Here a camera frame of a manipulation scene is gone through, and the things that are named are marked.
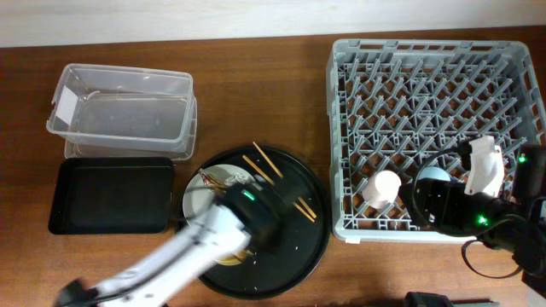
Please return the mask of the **blue plastic cup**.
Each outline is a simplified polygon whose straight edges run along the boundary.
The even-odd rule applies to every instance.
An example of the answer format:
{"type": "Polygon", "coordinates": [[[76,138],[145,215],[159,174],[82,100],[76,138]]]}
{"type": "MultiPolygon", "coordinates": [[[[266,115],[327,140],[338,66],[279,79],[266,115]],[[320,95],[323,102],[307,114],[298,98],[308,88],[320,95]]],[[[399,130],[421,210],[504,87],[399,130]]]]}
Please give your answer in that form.
{"type": "Polygon", "coordinates": [[[421,170],[421,174],[418,176],[418,179],[433,179],[444,182],[450,182],[450,175],[443,169],[437,166],[428,166],[421,170]]]}

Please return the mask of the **pink plastic cup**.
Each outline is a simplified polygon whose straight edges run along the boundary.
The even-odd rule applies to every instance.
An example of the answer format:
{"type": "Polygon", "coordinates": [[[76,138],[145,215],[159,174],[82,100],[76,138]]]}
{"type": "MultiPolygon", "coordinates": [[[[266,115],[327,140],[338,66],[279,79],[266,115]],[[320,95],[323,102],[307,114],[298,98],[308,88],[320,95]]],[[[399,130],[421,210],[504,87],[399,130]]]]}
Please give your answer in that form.
{"type": "Polygon", "coordinates": [[[369,206],[381,210],[398,197],[401,185],[401,179],[395,172],[379,171],[367,181],[362,197],[369,206]]]}

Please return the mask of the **white napkin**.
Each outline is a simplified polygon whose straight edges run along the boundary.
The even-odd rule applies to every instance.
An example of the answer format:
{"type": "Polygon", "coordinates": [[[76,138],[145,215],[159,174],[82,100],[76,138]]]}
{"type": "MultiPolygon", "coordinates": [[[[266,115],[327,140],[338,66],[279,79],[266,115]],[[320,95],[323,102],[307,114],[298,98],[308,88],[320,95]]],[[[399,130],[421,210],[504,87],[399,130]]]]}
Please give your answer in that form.
{"type": "Polygon", "coordinates": [[[226,187],[231,187],[235,184],[248,184],[254,182],[254,178],[248,174],[233,173],[224,180],[226,187]]]}

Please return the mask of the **yellow bowl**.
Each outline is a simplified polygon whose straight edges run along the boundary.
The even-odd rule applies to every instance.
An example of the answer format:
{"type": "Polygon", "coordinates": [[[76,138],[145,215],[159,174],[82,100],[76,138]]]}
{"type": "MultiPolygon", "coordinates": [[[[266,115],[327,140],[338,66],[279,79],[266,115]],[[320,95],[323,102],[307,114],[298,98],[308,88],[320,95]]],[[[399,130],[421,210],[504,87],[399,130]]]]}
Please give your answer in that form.
{"type": "Polygon", "coordinates": [[[247,258],[247,252],[241,251],[227,258],[217,260],[217,264],[220,264],[223,266],[236,266],[236,265],[242,264],[246,260],[246,258],[247,258]]]}

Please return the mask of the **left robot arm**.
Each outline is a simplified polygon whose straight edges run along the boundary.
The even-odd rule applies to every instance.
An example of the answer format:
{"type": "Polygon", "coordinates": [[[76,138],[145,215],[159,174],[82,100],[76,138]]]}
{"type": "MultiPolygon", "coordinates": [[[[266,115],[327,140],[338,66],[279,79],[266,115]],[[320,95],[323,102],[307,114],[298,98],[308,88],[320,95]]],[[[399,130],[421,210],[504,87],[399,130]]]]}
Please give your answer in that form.
{"type": "Polygon", "coordinates": [[[164,306],[219,259],[248,247],[272,246],[289,212],[290,205],[270,184],[236,183],[140,262],[91,288],[76,279],[59,291],[53,305],[164,306]]]}

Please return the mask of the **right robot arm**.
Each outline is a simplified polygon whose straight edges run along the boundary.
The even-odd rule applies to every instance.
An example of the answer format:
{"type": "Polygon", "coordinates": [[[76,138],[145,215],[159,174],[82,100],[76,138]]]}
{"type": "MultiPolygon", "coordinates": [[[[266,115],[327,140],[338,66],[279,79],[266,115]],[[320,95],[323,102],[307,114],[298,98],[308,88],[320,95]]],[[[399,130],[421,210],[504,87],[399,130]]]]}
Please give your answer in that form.
{"type": "Polygon", "coordinates": [[[467,247],[475,241],[492,250],[513,254],[523,272],[522,281],[545,295],[545,148],[525,145],[520,149],[513,181],[515,201],[484,192],[466,192],[461,182],[415,177],[398,190],[398,196],[418,227],[442,235],[468,237],[462,258],[468,264],[467,247]]]}

